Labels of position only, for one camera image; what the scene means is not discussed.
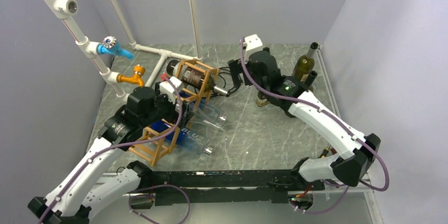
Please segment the wooden wine rack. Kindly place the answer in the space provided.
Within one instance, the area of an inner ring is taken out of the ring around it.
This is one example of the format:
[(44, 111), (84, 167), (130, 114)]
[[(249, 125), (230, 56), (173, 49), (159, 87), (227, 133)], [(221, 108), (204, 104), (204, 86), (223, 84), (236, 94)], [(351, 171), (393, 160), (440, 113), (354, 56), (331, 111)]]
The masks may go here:
[(220, 70), (198, 60), (171, 60), (162, 81), (150, 91), (148, 101), (138, 101), (148, 112), (148, 122), (137, 128), (137, 144), (128, 151), (154, 166), (171, 154), (178, 145), (190, 146), (201, 154), (208, 149), (208, 140), (193, 132), (193, 124), (204, 124), (222, 130), (221, 113), (209, 116), (205, 105), (212, 93), (227, 95), (216, 84)]

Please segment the dark wine bottle front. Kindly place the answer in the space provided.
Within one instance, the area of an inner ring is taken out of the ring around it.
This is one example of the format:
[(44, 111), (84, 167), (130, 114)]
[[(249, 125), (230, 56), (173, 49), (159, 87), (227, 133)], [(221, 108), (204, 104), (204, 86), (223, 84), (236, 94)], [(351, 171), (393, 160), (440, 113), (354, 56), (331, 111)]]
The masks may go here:
[(175, 76), (189, 86), (195, 87), (202, 92), (212, 91), (215, 94), (229, 97), (230, 93), (223, 87), (219, 87), (215, 78), (219, 70), (193, 60), (171, 60), (166, 66), (166, 73)]

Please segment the tall blue square bottle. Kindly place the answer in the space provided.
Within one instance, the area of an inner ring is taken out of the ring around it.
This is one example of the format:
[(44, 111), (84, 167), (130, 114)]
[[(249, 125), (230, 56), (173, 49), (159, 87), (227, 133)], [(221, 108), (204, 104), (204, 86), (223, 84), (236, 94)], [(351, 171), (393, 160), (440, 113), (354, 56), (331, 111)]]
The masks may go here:
[[(190, 94), (188, 94), (186, 92), (181, 92), (180, 95), (183, 98), (190, 97)], [(190, 102), (189, 110), (193, 111), (194, 107), (195, 107), (195, 101)], [(209, 118), (211, 118), (212, 120), (215, 120), (220, 123), (227, 122), (227, 116), (224, 114), (222, 109), (220, 107), (218, 107), (217, 105), (211, 104), (210, 102), (206, 103), (205, 99), (201, 99), (197, 110), (199, 110), (199, 109), (201, 109), (203, 111), (203, 113), (205, 115), (207, 115)]]

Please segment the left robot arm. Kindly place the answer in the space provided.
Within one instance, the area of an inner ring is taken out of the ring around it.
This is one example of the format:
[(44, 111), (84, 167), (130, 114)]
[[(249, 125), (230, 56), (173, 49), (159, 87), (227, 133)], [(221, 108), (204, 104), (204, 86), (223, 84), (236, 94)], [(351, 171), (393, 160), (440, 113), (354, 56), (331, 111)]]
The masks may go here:
[(85, 156), (69, 175), (44, 197), (35, 197), (28, 208), (39, 223), (90, 223), (104, 208), (123, 194), (145, 192), (152, 185), (152, 170), (133, 161), (118, 175), (97, 186), (106, 170), (132, 145), (143, 129), (165, 119), (181, 121), (184, 105), (182, 83), (163, 81), (159, 90), (137, 87), (113, 117), (106, 120)]

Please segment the clear liquor bottle black cap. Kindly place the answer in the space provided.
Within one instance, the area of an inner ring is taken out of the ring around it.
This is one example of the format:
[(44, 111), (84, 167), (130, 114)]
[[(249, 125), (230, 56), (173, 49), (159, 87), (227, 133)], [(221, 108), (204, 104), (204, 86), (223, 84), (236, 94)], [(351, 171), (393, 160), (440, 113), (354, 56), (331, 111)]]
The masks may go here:
[(267, 96), (265, 96), (265, 94), (262, 91), (257, 92), (255, 102), (258, 107), (263, 107), (270, 104), (270, 101), (267, 99)]

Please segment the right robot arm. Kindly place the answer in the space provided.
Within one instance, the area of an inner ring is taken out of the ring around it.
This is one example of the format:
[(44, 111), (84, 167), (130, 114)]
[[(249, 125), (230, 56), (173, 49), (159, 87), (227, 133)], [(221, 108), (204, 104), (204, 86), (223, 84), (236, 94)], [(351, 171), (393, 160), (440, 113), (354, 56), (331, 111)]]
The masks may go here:
[(332, 145), (336, 153), (328, 157), (303, 158), (292, 169), (291, 183), (298, 190), (317, 180), (337, 179), (357, 186), (375, 161), (380, 138), (350, 127), (326, 108), (309, 90), (317, 72), (311, 71), (306, 82), (281, 74), (268, 48), (248, 58), (228, 61), (234, 83), (253, 85), (268, 92), (267, 99), (286, 115), (304, 121)]

